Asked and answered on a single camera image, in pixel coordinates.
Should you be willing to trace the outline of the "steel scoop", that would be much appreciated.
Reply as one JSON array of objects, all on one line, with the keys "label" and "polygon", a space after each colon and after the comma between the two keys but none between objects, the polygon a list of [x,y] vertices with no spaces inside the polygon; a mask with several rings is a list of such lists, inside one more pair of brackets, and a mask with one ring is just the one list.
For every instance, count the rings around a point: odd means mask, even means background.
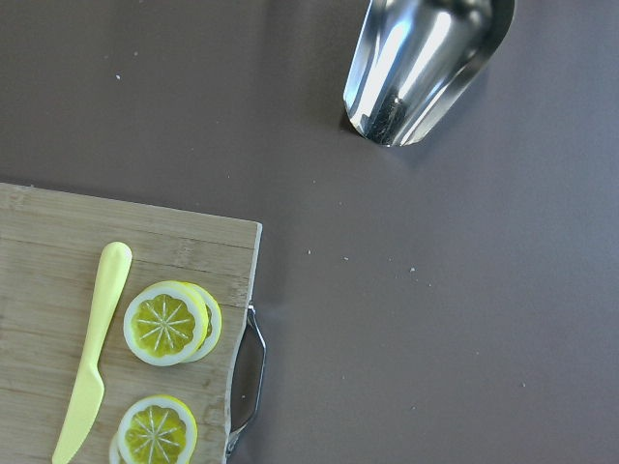
[{"label": "steel scoop", "polygon": [[347,118],[382,146],[418,143],[508,34],[513,1],[372,1],[343,89]]}]

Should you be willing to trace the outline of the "yellow plastic knife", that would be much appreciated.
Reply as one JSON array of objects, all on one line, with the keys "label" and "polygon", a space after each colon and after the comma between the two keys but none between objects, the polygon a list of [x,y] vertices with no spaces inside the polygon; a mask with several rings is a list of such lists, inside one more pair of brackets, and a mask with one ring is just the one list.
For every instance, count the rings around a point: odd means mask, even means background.
[{"label": "yellow plastic knife", "polygon": [[99,360],[132,261],[132,251],[124,243],[112,242],[103,248],[81,358],[66,416],[52,454],[53,463],[68,463],[73,459],[99,413],[104,395]]}]

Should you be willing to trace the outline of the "lemon slice top single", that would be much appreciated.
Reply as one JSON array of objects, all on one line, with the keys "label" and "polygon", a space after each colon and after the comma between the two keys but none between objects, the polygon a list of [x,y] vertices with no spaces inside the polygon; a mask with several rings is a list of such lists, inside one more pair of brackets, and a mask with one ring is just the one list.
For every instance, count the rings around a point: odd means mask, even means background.
[{"label": "lemon slice top single", "polygon": [[130,350],[154,366],[182,363],[207,335],[203,298],[188,285],[166,280],[142,290],[129,304],[123,333]]}]

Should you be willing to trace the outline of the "lemon slice under front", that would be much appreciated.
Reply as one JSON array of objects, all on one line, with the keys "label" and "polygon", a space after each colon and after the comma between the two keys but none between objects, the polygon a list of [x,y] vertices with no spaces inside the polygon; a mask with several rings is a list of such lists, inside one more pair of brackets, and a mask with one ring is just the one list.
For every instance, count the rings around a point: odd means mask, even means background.
[{"label": "lemon slice under front", "polygon": [[110,441],[109,450],[108,450],[108,459],[109,459],[110,464],[124,464],[125,463],[118,448],[116,434],[112,436],[111,441]]}]

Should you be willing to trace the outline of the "lemon slice under pair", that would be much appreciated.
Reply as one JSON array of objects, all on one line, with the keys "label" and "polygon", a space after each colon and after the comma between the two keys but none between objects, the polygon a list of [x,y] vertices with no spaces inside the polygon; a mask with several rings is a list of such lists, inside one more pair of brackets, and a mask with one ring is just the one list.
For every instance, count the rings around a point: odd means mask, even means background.
[{"label": "lemon slice under pair", "polygon": [[204,341],[194,353],[184,359],[184,363],[193,363],[209,355],[217,346],[222,330],[222,315],[219,304],[207,290],[192,282],[184,282],[184,285],[190,287],[202,297],[209,316],[207,335]]}]

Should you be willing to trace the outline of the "bamboo cutting board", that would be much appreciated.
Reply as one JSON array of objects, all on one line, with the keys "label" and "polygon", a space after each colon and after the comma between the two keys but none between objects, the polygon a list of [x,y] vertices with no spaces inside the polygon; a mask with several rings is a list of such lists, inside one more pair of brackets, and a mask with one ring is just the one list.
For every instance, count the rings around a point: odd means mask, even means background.
[{"label": "bamboo cutting board", "polygon": [[[262,227],[230,217],[5,184],[1,187],[1,459],[50,461],[70,401],[103,248],[133,262],[99,369],[101,409],[74,457],[104,463],[127,409],[152,394],[185,402],[198,425],[196,463],[222,463],[231,429],[232,374],[245,331]],[[215,349],[155,367],[123,336],[131,300],[162,280],[196,283],[221,307]]]}]

